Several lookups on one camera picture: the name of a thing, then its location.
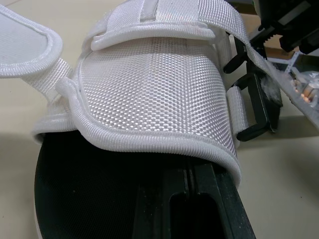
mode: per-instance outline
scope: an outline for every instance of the black plastic clip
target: black plastic clip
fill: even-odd
[[[262,72],[247,73],[232,86],[237,86],[241,90],[248,87],[248,93],[252,102],[256,124],[237,134],[239,141],[249,141],[266,131],[275,132],[278,127],[280,107],[282,105],[269,100],[263,91],[260,79]]]
[[[235,45],[237,55],[231,59],[226,66],[224,66],[224,72],[230,74],[243,64],[244,61],[248,61],[247,49],[243,42],[235,38]]]

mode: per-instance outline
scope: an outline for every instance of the white fabric cover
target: white fabric cover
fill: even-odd
[[[231,132],[221,77],[232,57],[226,32],[246,45],[259,68],[280,86],[286,84],[250,46],[240,14],[224,0],[128,0],[89,32],[73,74],[59,60],[62,43],[56,33],[4,7],[0,12],[1,21],[31,26],[32,33],[23,31],[39,41],[32,53],[17,54],[14,60],[7,51],[8,60],[0,62],[1,77],[21,76],[49,101],[48,114],[33,132],[38,139],[46,132],[78,129],[106,150],[178,153],[214,161],[238,185],[232,135],[246,122],[240,92],[231,89]],[[17,38],[4,37],[0,49],[10,37]]]

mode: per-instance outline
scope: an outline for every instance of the padded strap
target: padded strap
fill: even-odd
[[[62,47],[56,32],[0,5],[0,78],[45,71],[58,61]]]
[[[0,78],[20,77],[52,101],[56,82],[72,71],[59,58],[62,45],[51,29],[0,5]]]

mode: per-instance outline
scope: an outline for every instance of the black plastic buckle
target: black plastic buckle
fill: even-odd
[[[247,74],[237,80],[233,86],[238,86],[241,90],[248,87],[248,93],[253,105],[256,124],[239,132],[237,134],[237,139],[239,141],[249,141],[262,135],[266,131],[276,131],[282,103],[275,103],[267,98],[260,84],[260,81],[265,76],[265,73],[256,67],[249,59],[246,46],[242,41],[235,38],[235,45],[237,55],[227,63],[227,65],[224,67],[224,72],[226,74],[232,73],[239,66],[241,66],[244,61],[247,61]],[[254,48],[264,58],[266,58],[263,42],[262,44],[256,43]]]
[[[256,120],[255,125],[237,134],[239,141],[249,141],[262,135],[266,131],[275,132],[278,127],[280,107],[282,105],[267,98],[260,84],[262,74],[262,72],[247,73],[232,85],[239,87],[241,90],[248,87],[248,93]]]

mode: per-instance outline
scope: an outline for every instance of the beige table surface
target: beige table surface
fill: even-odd
[[[55,30],[64,41],[63,59],[74,66],[86,32],[120,2],[20,0],[8,8]],[[228,78],[234,81],[244,72],[241,67]],[[240,145],[239,194],[258,239],[315,239],[319,238],[318,132],[287,97],[283,102],[278,133]],[[0,80],[1,239],[37,238],[33,179],[40,146],[29,132],[45,105],[44,97],[21,80]]]

